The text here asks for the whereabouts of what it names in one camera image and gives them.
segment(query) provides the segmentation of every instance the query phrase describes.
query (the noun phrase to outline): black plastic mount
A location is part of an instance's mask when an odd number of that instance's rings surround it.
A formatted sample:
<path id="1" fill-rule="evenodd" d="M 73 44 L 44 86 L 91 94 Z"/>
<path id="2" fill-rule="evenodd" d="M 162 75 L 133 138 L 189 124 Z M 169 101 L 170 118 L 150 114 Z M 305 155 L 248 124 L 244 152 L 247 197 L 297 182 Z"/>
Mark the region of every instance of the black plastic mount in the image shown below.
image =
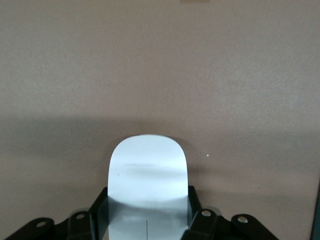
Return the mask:
<path id="1" fill-rule="evenodd" d="M 181 240 L 278 240 L 253 216 L 240 214 L 228 221 L 212 209 L 202 208 L 193 186 L 188 187 L 188 200 L 192 221 Z M 50 218 L 34 219 L 5 240 L 102 240 L 108 225 L 105 187 L 88 211 L 73 213 L 57 225 Z"/>

